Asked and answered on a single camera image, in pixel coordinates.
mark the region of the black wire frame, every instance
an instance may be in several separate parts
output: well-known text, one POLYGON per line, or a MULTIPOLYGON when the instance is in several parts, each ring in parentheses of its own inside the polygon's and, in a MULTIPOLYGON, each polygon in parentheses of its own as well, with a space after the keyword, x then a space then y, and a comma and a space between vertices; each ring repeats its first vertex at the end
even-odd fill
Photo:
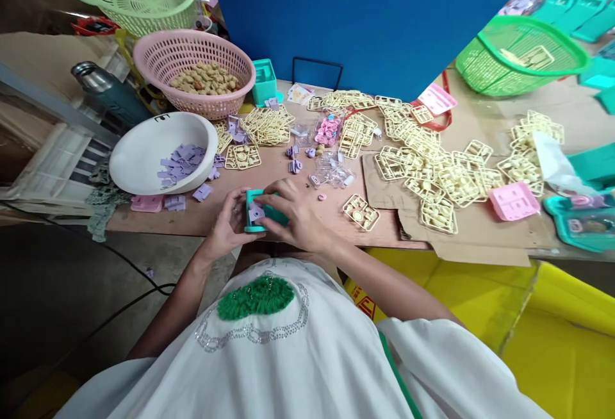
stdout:
POLYGON ((319 63, 321 65, 328 65, 330 67, 337 67, 340 69, 340 74, 338 75, 338 80, 335 83, 334 91, 337 91, 340 87, 341 74, 344 71, 344 66, 341 63, 333 63, 333 62, 325 62, 324 60, 311 59, 307 57, 293 57, 293 77, 292 82, 295 84, 295 62, 297 60, 301 60, 302 62, 311 62, 311 63, 319 63))

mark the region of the thermos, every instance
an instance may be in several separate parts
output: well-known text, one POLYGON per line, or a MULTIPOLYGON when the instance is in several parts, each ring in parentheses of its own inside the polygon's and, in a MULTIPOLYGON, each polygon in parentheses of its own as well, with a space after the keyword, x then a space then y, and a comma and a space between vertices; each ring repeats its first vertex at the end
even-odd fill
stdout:
POLYGON ((128 126, 135 126, 152 117, 130 85, 123 84, 94 62, 79 62, 70 72, 86 94, 128 126))

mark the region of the white bowl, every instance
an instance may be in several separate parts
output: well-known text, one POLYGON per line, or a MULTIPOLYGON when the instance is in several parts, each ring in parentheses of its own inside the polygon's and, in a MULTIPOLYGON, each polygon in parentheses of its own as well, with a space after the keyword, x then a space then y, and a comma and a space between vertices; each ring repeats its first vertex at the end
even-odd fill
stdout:
POLYGON ((109 161, 113 182, 123 191, 135 195, 172 195, 195 190, 205 182, 218 147, 218 134, 205 118, 194 113, 175 111, 143 121, 120 139, 109 161), (181 144, 194 144, 205 149, 201 164, 176 185, 162 187, 157 176, 181 144))

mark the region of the blue wall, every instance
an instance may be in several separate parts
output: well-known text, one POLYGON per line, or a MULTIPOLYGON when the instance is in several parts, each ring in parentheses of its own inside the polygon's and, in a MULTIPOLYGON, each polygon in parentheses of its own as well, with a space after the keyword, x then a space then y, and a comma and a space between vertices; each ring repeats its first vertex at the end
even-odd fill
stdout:
MULTIPOLYGON (((340 88, 414 100, 507 0, 219 0, 231 41, 291 78, 294 56, 344 65, 340 88)), ((297 81, 337 71, 297 64, 297 81)))

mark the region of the black cable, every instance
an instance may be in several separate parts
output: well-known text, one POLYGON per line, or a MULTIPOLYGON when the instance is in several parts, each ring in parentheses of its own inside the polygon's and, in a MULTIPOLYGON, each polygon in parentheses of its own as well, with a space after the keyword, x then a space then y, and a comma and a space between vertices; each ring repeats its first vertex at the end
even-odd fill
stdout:
POLYGON ((109 323, 111 323, 115 318, 117 318, 123 312, 125 312, 130 307, 135 305, 137 302, 140 302, 141 300, 143 300, 144 298, 149 296, 151 293, 156 292, 156 291, 160 292, 164 288, 169 288, 169 287, 173 287, 173 286, 175 286, 175 283, 167 283, 167 284, 163 284, 161 286, 156 286, 155 288, 150 289, 149 291, 141 294, 136 299, 133 299, 131 302, 129 302, 124 307, 120 308, 118 311, 116 311, 114 314, 112 314, 112 316, 110 316, 105 321, 103 321, 101 324, 99 324, 96 327, 96 329, 94 329, 90 334, 88 334, 88 336, 85 339, 81 340, 77 345, 75 345, 72 349, 70 349, 68 352, 66 352, 62 356, 62 358, 60 358, 57 362, 55 362, 55 364, 49 369, 49 371, 43 376, 43 378, 34 387, 32 387, 21 398, 21 400, 19 400, 19 402, 13 407, 13 409, 11 410, 10 414, 8 415, 8 417, 11 417, 15 412, 17 412, 17 410, 27 401, 27 399, 30 398, 30 395, 32 395, 34 392, 36 392, 45 382, 47 382, 49 380, 49 378, 52 376, 52 374, 60 367, 60 365, 62 365, 62 363, 64 363, 66 361, 66 359, 68 357, 70 357, 75 351, 79 350, 82 346, 84 346, 86 343, 88 343, 90 341, 90 339, 92 339, 96 334, 98 334, 98 332, 100 330, 102 330, 105 326, 107 326, 109 323))
POLYGON ((19 400, 19 402, 12 408, 10 414, 8 415, 8 417, 10 417, 13 414, 15 414, 19 408, 21 408, 23 406, 23 404, 27 401, 27 399, 30 398, 30 395, 32 395, 34 392, 36 392, 37 389, 39 389, 45 382, 47 382, 49 380, 49 378, 52 376, 52 374, 62 365, 62 363, 64 363, 64 361, 66 361, 66 359, 68 357, 70 357, 75 351, 79 350, 82 346, 84 346, 90 339, 92 339, 96 334, 98 334, 98 332, 100 330, 102 330, 105 326, 107 326, 109 323, 111 323, 115 318, 117 318, 119 315, 121 315, 127 309, 129 309, 130 307, 132 307, 133 305, 135 305, 137 302, 141 301, 142 299, 146 298, 147 296, 149 296, 153 292, 159 292, 159 293, 161 293, 162 295, 165 295, 165 296, 171 295, 170 292, 163 291, 163 289, 165 289, 165 288, 173 288, 173 287, 175 287, 176 284, 175 283, 167 283, 167 284, 163 284, 161 286, 158 286, 154 280, 152 280, 149 276, 147 276, 147 274, 145 274, 145 272, 140 270, 129 258, 127 258, 125 255, 123 255, 119 251, 116 251, 114 248, 112 248, 110 246, 107 246, 106 244, 103 244, 103 243, 97 243, 97 242, 93 241, 89 236, 82 235, 81 233, 78 233, 75 230, 73 230, 71 228, 68 228, 67 226, 64 226, 62 224, 54 222, 53 220, 48 219, 45 216, 42 216, 40 214, 32 213, 32 212, 29 212, 29 211, 24 211, 23 209, 20 209, 20 208, 18 208, 16 206, 13 206, 12 204, 7 203, 6 201, 0 200, 0 204, 2 204, 3 206, 6 206, 7 208, 9 208, 11 210, 18 211, 18 212, 21 212, 23 214, 26 214, 26 215, 29 215, 29 216, 32 216, 32 217, 39 218, 39 219, 43 220, 44 222, 47 222, 48 224, 54 225, 56 227, 60 227, 60 228, 62 228, 64 230, 67 230, 67 231, 71 232, 72 234, 75 234, 75 235, 80 236, 82 238, 86 238, 86 239, 92 241, 93 243, 98 244, 98 246, 104 247, 106 250, 111 251, 116 256, 118 256, 120 259, 123 259, 128 265, 130 265, 130 267, 133 270, 138 272, 143 278, 148 280, 152 284, 152 286, 154 286, 152 289, 150 289, 149 291, 141 294, 141 296, 139 296, 136 299, 132 300, 131 302, 126 304, 124 307, 120 308, 118 311, 116 311, 114 314, 112 314, 112 316, 107 318, 105 321, 103 321, 101 324, 99 324, 96 327, 96 329, 94 329, 90 334, 88 334, 88 336, 86 336, 85 339, 81 340, 75 347, 70 349, 68 352, 66 352, 64 354, 64 356, 62 356, 62 358, 60 358, 57 362, 55 362, 55 364, 49 369, 49 371, 43 376, 43 378, 34 387, 32 387, 21 398, 21 400, 19 400))
MULTIPOLYGON (((136 266, 136 265, 135 265, 135 264, 134 264, 134 263, 133 263, 133 262, 132 262, 129 258, 127 258, 125 255, 123 255, 121 252, 116 251, 116 250, 115 250, 115 249, 113 249, 111 246, 107 246, 107 245, 106 245, 106 244, 104 244, 104 243, 97 243, 97 242, 95 242, 93 239, 91 239, 89 236, 86 236, 86 235, 83 235, 83 234, 81 234, 81 233, 79 233, 79 232, 76 232, 76 231, 75 231, 75 230, 73 230, 72 228, 69 228, 69 227, 64 226, 64 225, 62 225, 62 224, 59 224, 59 223, 57 223, 57 222, 54 222, 53 220, 48 219, 47 217, 42 216, 42 215, 40 215, 40 214, 37 214, 37 213, 32 213, 32 212, 29 212, 29 211, 24 211, 23 209, 20 209, 20 208, 18 208, 18 207, 16 207, 16 206, 13 206, 12 204, 7 203, 6 201, 0 201, 0 204, 2 204, 3 206, 6 206, 7 208, 12 209, 12 210, 14 210, 14 211, 18 211, 18 212, 21 212, 21 213, 23 213, 23 214, 27 214, 27 215, 29 215, 29 216, 39 218, 39 219, 43 220, 44 222, 48 222, 48 223, 49 223, 49 224, 51 224, 51 225, 55 225, 56 227, 60 227, 61 229, 67 230, 67 231, 71 232, 72 234, 75 234, 75 235, 77 235, 77 236, 79 236, 79 237, 81 237, 81 238, 86 238, 87 240, 90 240, 92 243, 97 244, 97 245, 98 245, 98 246, 100 246, 100 247, 104 247, 107 251, 111 251, 111 252, 112 252, 112 253, 114 253, 116 256, 118 256, 120 259, 123 259, 123 260, 124 260, 124 261, 125 261, 128 265, 130 265, 130 267, 132 267, 132 268, 133 268, 133 270, 135 270, 135 271, 136 271, 137 273, 139 273, 139 274, 140 274, 143 278, 145 278, 146 280, 148 280, 148 281, 150 282, 150 284, 151 284, 153 287, 155 287, 155 288, 159 288, 159 286, 156 284, 156 282, 155 282, 154 280, 152 280, 149 276, 147 276, 147 274, 146 274, 143 270, 141 270, 140 268, 138 268, 138 267, 137 267, 137 266, 136 266)), ((166 295, 166 296, 171 295, 171 293, 166 292, 166 291, 161 291, 160 289, 158 290, 158 292, 160 292, 161 294, 166 295)))

